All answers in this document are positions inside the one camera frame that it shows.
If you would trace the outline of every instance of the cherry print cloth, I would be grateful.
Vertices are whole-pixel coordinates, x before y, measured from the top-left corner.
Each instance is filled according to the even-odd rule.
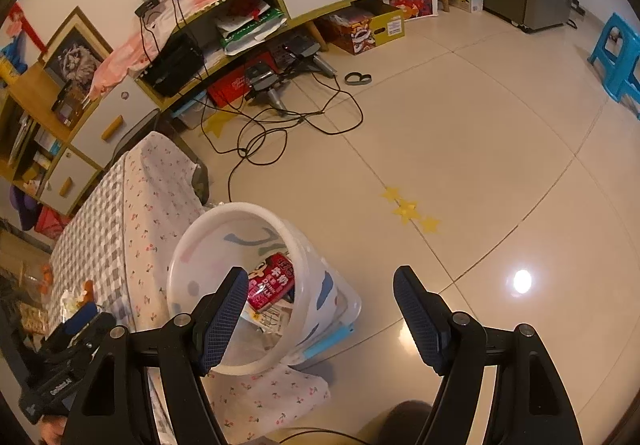
[[[195,164],[173,142],[151,133],[127,153],[124,162],[124,246],[127,285],[135,330],[161,327],[169,319],[166,283],[175,247],[205,211],[191,187]],[[157,370],[150,378],[162,400]],[[319,377],[277,365],[261,375],[231,377],[213,372],[203,378],[213,411],[231,444],[254,440],[289,427],[329,398]],[[156,414],[156,421],[166,414]],[[163,436],[164,443],[175,443]]]

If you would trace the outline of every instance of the picture frame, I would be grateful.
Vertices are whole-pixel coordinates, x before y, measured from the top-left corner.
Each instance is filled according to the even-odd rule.
[[[39,62],[62,88],[72,80],[89,93],[95,70],[113,51],[76,6],[47,43]]]

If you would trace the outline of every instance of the black cable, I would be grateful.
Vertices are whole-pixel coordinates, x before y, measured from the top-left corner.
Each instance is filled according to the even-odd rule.
[[[355,436],[351,436],[350,434],[345,434],[345,433],[337,431],[337,430],[329,430],[329,429],[303,430],[303,431],[297,432],[295,434],[292,434],[291,436],[287,436],[280,443],[284,443],[285,441],[289,441],[290,439],[293,439],[293,438],[295,438],[297,436],[302,436],[303,434],[313,434],[313,433],[337,434],[338,436],[343,436],[345,438],[349,438],[349,439],[352,439],[354,441],[357,441],[358,443],[362,443],[362,445],[369,445],[369,443],[367,443],[364,440],[361,440],[360,438],[356,438]]]
[[[196,44],[196,46],[198,47],[198,50],[200,50],[200,54],[202,55],[202,67],[204,68],[205,73],[207,74],[207,77],[211,77],[211,75],[209,74],[209,70],[207,69],[207,59],[204,56],[204,51],[202,51],[202,48],[200,47],[200,45],[198,44],[198,41],[196,40],[196,36],[193,33],[193,30],[191,29],[190,25],[187,24],[187,20],[184,18],[184,14],[182,12],[182,7],[180,6],[180,0],[171,0],[172,5],[174,6],[174,17],[175,17],[175,25],[178,28],[178,30],[182,30],[183,28],[187,29],[187,32],[189,32],[189,34],[191,35],[191,39],[193,39],[194,43]],[[178,24],[178,15],[175,11],[175,3],[178,3],[178,10],[180,10],[180,16],[182,17],[182,22],[184,23],[184,26],[180,26]],[[202,77],[200,76],[200,74],[198,73],[196,75],[196,78],[200,81],[203,82]]]
[[[158,40],[156,39],[156,34],[154,34],[152,30],[149,30],[148,26],[145,24],[142,18],[140,18],[140,22],[142,23],[142,26],[145,27],[145,30],[148,31],[151,34],[151,36],[154,38],[154,43],[156,44],[156,50],[158,50],[158,53],[160,53],[160,47],[158,46]]]
[[[142,50],[145,52],[146,58],[149,60],[149,63],[151,63],[151,57],[149,57],[149,54],[146,52],[145,34],[142,32],[142,18],[138,19],[140,20],[140,39],[142,40]]]
[[[340,88],[340,84],[339,84],[339,82],[338,82],[338,80],[337,80],[337,78],[335,76],[334,76],[334,82],[335,82],[336,88],[333,88],[333,87],[323,83],[322,81],[320,81],[315,75],[316,72],[311,72],[311,73],[312,73],[314,79],[316,79],[316,82],[318,82],[320,85],[322,85],[322,86],[334,91],[334,94],[331,96],[331,98],[328,99],[328,101],[324,104],[324,106],[321,109],[319,109],[318,111],[314,111],[314,112],[299,113],[299,112],[290,111],[290,110],[278,110],[278,109],[274,108],[273,106],[267,106],[265,109],[261,110],[260,112],[256,113],[253,117],[251,117],[250,115],[247,115],[245,112],[241,111],[239,108],[236,108],[235,106],[231,105],[230,102],[226,100],[226,97],[224,97],[224,94],[221,94],[222,95],[222,100],[223,100],[223,102],[225,102],[226,104],[228,104],[231,107],[231,110],[222,110],[217,105],[216,106],[211,106],[207,102],[202,102],[202,101],[200,101],[198,99],[195,99],[196,102],[198,102],[198,103],[200,103],[200,104],[205,106],[205,107],[203,107],[202,114],[200,115],[200,130],[201,130],[202,134],[205,136],[205,138],[207,138],[207,141],[209,142],[209,145],[211,146],[211,148],[217,154],[229,154],[231,152],[235,152],[240,158],[240,161],[230,171],[229,176],[228,176],[228,178],[226,180],[226,192],[227,192],[227,196],[228,196],[228,200],[229,201],[232,201],[231,179],[233,178],[233,175],[235,174],[236,170],[238,170],[240,165],[242,165],[242,163],[244,161],[248,161],[250,164],[258,165],[258,166],[266,166],[266,165],[275,164],[282,157],[282,155],[284,154],[285,150],[287,149],[287,142],[289,141],[288,130],[293,129],[294,127],[302,124],[303,122],[306,122],[311,127],[313,127],[313,129],[318,130],[319,132],[321,132],[321,133],[323,133],[325,135],[334,136],[334,135],[343,135],[344,133],[349,133],[350,131],[353,131],[354,129],[356,129],[357,127],[359,127],[363,123],[363,121],[364,121],[364,113],[363,113],[360,105],[358,104],[358,101],[355,99],[355,97],[351,93],[349,93],[348,91],[345,91],[345,90]],[[219,91],[217,91],[215,89],[213,89],[212,92],[220,93]],[[360,112],[360,120],[354,126],[351,126],[350,128],[347,128],[345,130],[338,130],[336,132],[328,132],[327,130],[322,129],[319,126],[316,126],[313,122],[311,122],[309,120],[309,118],[311,118],[311,117],[324,115],[327,107],[329,107],[329,104],[340,93],[344,93],[344,94],[348,95],[351,98],[351,100],[353,100],[354,104],[356,104],[356,107],[358,108],[358,111]],[[241,116],[241,117],[245,117],[245,118],[248,119],[248,121],[245,123],[245,125],[240,129],[240,132],[238,133],[238,139],[236,140],[236,146],[234,148],[226,149],[224,151],[219,151],[216,148],[216,146],[213,144],[213,142],[209,138],[209,135],[207,135],[207,133],[204,130],[204,115],[205,115],[205,112],[206,112],[207,108],[216,109],[218,111],[225,111],[227,113],[232,113],[232,114],[235,114],[235,115],[238,115],[238,116]],[[260,115],[264,114],[265,112],[270,112],[271,110],[276,111],[278,114],[284,112],[284,114],[289,115],[290,118],[283,118],[283,119],[280,119],[280,120],[258,120],[258,117],[260,117]],[[262,131],[260,133],[258,133],[257,135],[255,135],[253,138],[251,138],[246,144],[241,145],[242,134],[244,133],[244,130],[247,129],[247,127],[249,125],[251,125],[251,123],[254,123],[254,124],[258,125],[258,127],[260,127],[260,129]],[[290,125],[267,128],[267,127],[265,127],[266,124],[290,124]],[[273,135],[274,133],[284,133],[284,135],[285,135],[284,143],[283,143],[282,150],[280,151],[280,153],[269,162],[256,162],[255,160],[252,160],[252,156],[254,156],[264,146],[264,143],[265,143],[267,137],[270,136],[270,135]]]

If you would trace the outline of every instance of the floor tile seam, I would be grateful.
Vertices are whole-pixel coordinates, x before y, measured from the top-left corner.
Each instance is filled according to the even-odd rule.
[[[556,186],[556,184],[558,184],[558,182],[560,181],[560,179],[562,178],[562,176],[564,176],[564,173],[567,171],[567,169],[569,169],[569,167],[571,166],[571,164],[574,162],[575,160],[575,156],[571,158],[571,160],[569,161],[569,163],[566,165],[566,167],[564,167],[564,169],[562,170],[562,172],[560,173],[560,175],[558,176],[558,178],[551,184],[551,186],[549,187],[549,189],[547,189],[547,191],[542,195],[542,197],[540,198],[540,200],[538,200],[538,202],[536,202],[535,205],[533,205],[533,208],[527,212],[524,217],[522,219],[520,219],[520,221],[518,221],[516,223],[516,225],[508,232],[507,235],[505,235],[500,241],[498,241],[485,255],[483,255],[480,259],[478,259],[473,265],[471,265],[467,270],[464,271],[464,273],[462,275],[460,275],[459,278],[457,278],[455,280],[455,282],[458,282],[460,279],[462,279],[466,274],[468,274],[470,271],[472,271],[474,268],[476,268],[476,266],[478,266],[482,261],[484,261],[484,259],[486,259],[491,253],[492,251],[494,251],[496,248],[498,248],[498,246],[507,238],[509,237],[511,234],[513,234],[513,232],[523,223],[524,220],[526,220],[529,215],[537,208],[538,205],[540,205],[540,203],[542,203],[542,200],[544,200],[546,198],[546,196],[548,196],[548,194],[551,192],[551,190]]]
[[[444,56],[444,55],[447,55],[447,54],[449,54],[449,53],[453,53],[453,52],[452,52],[451,50],[449,50],[448,48],[444,48],[444,50],[447,50],[447,51],[446,51],[445,53],[441,53],[441,54],[439,54],[439,55],[436,55],[435,57],[432,57],[432,58],[430,58],[430,59],[428,59],[428,60],[425,60],[425,61],[419,62],[419,63],[417,63],[417,64],[415,64],[415,65],[413,65],[413,66],[410,66],[410,67],[408,67],[408,68],[405,68],[405,69],[403,69],[403,70],[399,71],[398,73],[394,73],[393,75],[389,75],[388,77],[385,77],[385,78],[383,78],[382,80],[379,80],[379,81],[374,80],[374,81],[371,83],[371,85],[366,86],[366,88],[364,88],[360,93],[357,93],[357,94],[353,95],[353,96],[354,96],[354,98],[357,98],[358,96],[360,96],[360,95],[362,95],[362,94],[364,94],[364,93],[368,92],[369,90],[372,90],[372,89],[373,89],[373,88],[375,88],[376,86],[381,85],[383,82],[386,82],[386,81],[388,81],[389,79],[393,79],[394,77],[397,77],[398,75],[402,75],[403,73],[406,73],[406,72],[408,72],[409,70],[416,69],[417,67],[422,66],[423,64],[428,64],[428,63],[430,63],[430,62],[432,62],[432,61],[434,61],[434,60],[436,60],[436,59],[438,59],[438,58],[440,58],[440,57],[442,57],[442,56]],[[348,91],[349,91],[349,90],[348,90],[348,86],[344,83],[344,81],[343,81],[343,82],[340,82],[340,81],[338,80],[338,84],[340,84],[340,91],[342,91],[342,92],[348,92]],[[298,89],[302,89],[302,87],[301,87],[300,85],[296,84],[296,86],[298,87]],[[309,94],[308,94],[308,93],[306,93],[306,92],[304,92],[304,93],[305,93],[305,95],[306,95],[306,96],[311,100],[311,102],[312,102],[316,107],[318,107],[318,108],[322,107],[322,106],[318,106],[318,104],[316,104],[316,103],[314,102],[314,100],[311,98],[311,96],[309,96]],[[348,97],[348,96],[347,96],[346,98],[342,99],[341,101],[334,102],[334,104],[333,104],[333,105],[330,105],[326,110],[328,111],[328,110],[330,110],[330,109],[333,109],[333,108],[335,108],[335,107],[339,106],[340,104],[342,104],[344,101],[348,100],[349,98],[350,98],[350,97]]]
[[[551,125],[549,125],[549,123],[544,118],[542,118],[539,113],[537,113],[529,104],[527,104],[527,102],[524,101],[524,99],[522,99],[520,96],[518,96],[515,91],[513,91],[512,89],[510,89],[506,85],[502,84],[499,80],[497,80],[493,76],[489,75],[489,73],[484,71],[481,67],[476,66],[476,64],[474,64],[473,62],[471,62],[468,59],[464,58],[462,55],[459,55],[457,53],[456,53],[456,55],[458,57],[460,57],[461,59],[465,60],[466,62],[468,62],[469,64],[471,64],[471,66],[473,66],[474,68],[476,68],[479,71],[481,71],[482,73],[484,73],[484,75],[489,77],[489,79],[491,79],[492,81],[497,83],[501,88],[503,88],[506,91],[508,91],[510,95],[513,95],[516,99],[518,99],[518,101],[521,102],[531,113],[536,115],[542,121],[542,123],[545,124],[545,126],[548,127],[548,129],[551,130],[551,132],[554,133],[554,135],[556,135],[558,137],[558,140],[560,140],[560,142],[571,152],[571,154],[573,154],[575,156],[575,152],[569,147],[569,145],[564,141],[564,139],[562,139],[562,136],[560,136],[559,133],[556,132],[556,130],[553,129],[553,127]]]
[[[383,187],[387,187],[387,184],[382,180],[382,178],[380,178],[380,176],[378,175],[378,173],[373,169],[373,167],[371,167],[371,165],[369,164],[369,162],[367,162],[367,160],[365,160],[365,158],[363,157],[363,155],[360,154],[360,152],[358,151],[358,149],[356,149],[356,147],[351,143],[351,141],[345,136],[345,135],[341,135],[342,138],[345,140],[345,142],[347,142],[348,146],[353,150],[353,152],[355,152],[356,155],[358,155],[358,157],[360,158],[360,160],[363,162],[364,165],[366,165],[366,167],[371,171],[371,173],[373,174],[373,176],[380,182],[380,184]],[[418,235],[420,235],[420,238],[424,241],[424,244],[427,245],[427,248],[429,248],[429,250],[431,251],[431,253],[433,254],[433,256],[436,258],[436,261],[438,263],[440,263],[440,266],[442,267],[442,269],[445,271],[445,273],[449,276],[449,279],[451,281],[451,284],[453,283],[454,279],[453,277],[451,277],[451,274],[449,273],[449,271],[447,270],[447,268],[444,266],[444,263],[442,262],[442,260],[438,257],[437,253],[434,251],[434,249],[431,247],[431,245],[429,244],[429,242],[427,241],[427,238],[425,237],[425,235],[422,233],[422,231],[415,225],[414,221],[411,220],[411,224],[414,226],[414,230],[418,233]]]
[[[584,143],[587,141],[587,138],[589,138],[589,135],[591,135],[591,132],[593,131],[593,128],[596,126],[596,122],[598,121],[598,119],[602,116],[602,112],[604,111],[604,106],[606,106],[606,105],[607,105],[607,100],[605,99],[605,101],[600,105],[600,108],[598,109],[598,112],[597,112],[595,118],[593,118],[593,121],[591,122],[591,125],[589,126],[589,129],[587,130],[587,133],[584,135],[584,138],[580,142],[580,145],[578,146],[578,149],[575,150],[575,155],[576,156],[578,156],[578,153],[580,152],[580,149],[582,148]]]
[[[582,165],[582,168],[585,171],[587,171],[587,174],[593,180],[593,183],[598,188],[598,190],[600,191],[602,196],[607,200],[607,203],[609,204],[610,209],[613,211],[614,215],[618,219],[618,222],[620,223],[620,226],[622,227],[623,231],[625,232],[626,242],[631,246],[632,250],[634,251],[634,255],[636,256],[636,266],[638,267],[638,272],[640,273],[640,252],[638,252],[638,247],[634,243],[633,237],[631,237],[631,232],[629,231],[628,227],[626,226],[626,223],[625,223],[624,219],[622,218],[622,215],[620,215],[620,212],[618,211],[616,206],[613,204],[611,198],[605,192],[605,190],[603,189],[603,187],[600,184],[600,182],[598,182],[596,177],[591,173],[589,168],[584,164],[584,162],[580,159],[579,156],[576,156],[576,160]]]
[[[622,358],[622,355],[624,354],[625,350],[627,349],[627,347],[629,346],[631,339],[633,338],[633,334],[636,332],[636,330],[638,330],[640,328],[640,316],[638,317],[638,319],[636,319],[636,323],[634,324],[633,329],[631,330],[631,333],[629,333],[629,338],[626,340],[625,345],[622,346],[622,348],[620,349],[620,353],[618,354],[616,360],[613,362],[613,365],[611,366],[610,370],[607,372],[607,374],[604,376],[604,378],[602,378],[602,381],[598,384],[598,386],[593,390],[593,394],[589,397],[589,399],[584,403],[584,405],[578,409],[578,411],[575,411],[575,415],[576,416],[580,416],[580,413],[587,407],[587,405],[590,404],[591,400],[596,396],[597,392],[600,390],[600,388],[604,385],[604,383],[607,381],[607,378],[609,378],[609,376],[611,375],[611,372],[614,370],[614,368],[616,367],[616,365],[618,364],[618,362],[620,362],[620,359]]]
[[[512,30],[503,30],[502,32],[494,32],[493,34],[489,34],[486,37],[481,37],[480,39],[473,41],[471,44],[465,44],[464,46],[459,46],[455,50],[451,50],[451,51],[453,53],[456,53],[458,50],[464,50],[465,48],[470,48],[471,46],[475,46],[476,44],[480,44],[481,42],[489,40],[490,38],[495,37],[496,35],[510,34],[511,32],[512,32]]]

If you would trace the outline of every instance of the yellow star sticker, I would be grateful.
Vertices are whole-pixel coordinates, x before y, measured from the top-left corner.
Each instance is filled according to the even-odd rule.
[[[222,134],[222,129],[225,127],[225,124],[235,118],[237,115],[230,111],[220,110],[216,111],[213,115],[211,115],[204,122],[203,128],[207,133],[213,133],[216,138],[220,138]]]
[[[418,206],[418,203],[416,203],[415,201],[405,201],[402,199],[400,200],[401,209],[415,210],[417,206]]]
[[[420,222],[420,225],[422,226],[422,232],[431,232],[435,234],[436,232],[438,232],[439,223],[440,223],[440,220],[437,220],[436,218],[432,218],[431,216],[427,216],[425,219],[423,219]]]
[[[417,219],[420,217],[415,211],[415,203],[408,204],[404,200],[400,200],[400,206],[396,210],[394,210],[394,214],[398,214],[398,216],[401,217],[403,225],[406,225],[409,220]]]
[[[385,187],[385,192],[382,194],[383,198],[388,199],[391,203],[400,199],[400,192],[398,187]]]

